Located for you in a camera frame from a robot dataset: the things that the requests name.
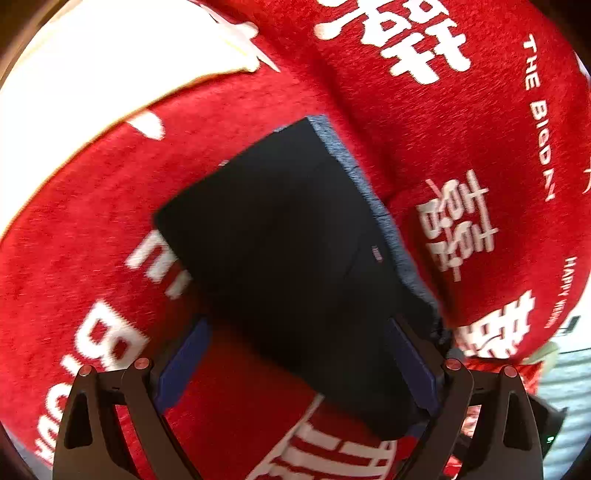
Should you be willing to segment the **red sofa cover white characters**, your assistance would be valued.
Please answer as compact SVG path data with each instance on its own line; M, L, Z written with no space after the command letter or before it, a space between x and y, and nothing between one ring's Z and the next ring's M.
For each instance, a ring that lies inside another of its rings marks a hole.
M211 337L164 419L199 479L398 479L379 437L216 313L156 212L324 116L468 369L529 359L590 276L590 6L560 1L5 1L1 475L52 477L79 369Z

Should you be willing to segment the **black pants with blue trim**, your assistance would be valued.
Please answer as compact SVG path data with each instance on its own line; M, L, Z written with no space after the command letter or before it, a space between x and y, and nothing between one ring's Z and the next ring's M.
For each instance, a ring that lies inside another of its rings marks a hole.
M379 437L428 419L387 342L391 319L449 336L388 210L324 116L249 146L155 214L214 311L260 354Z

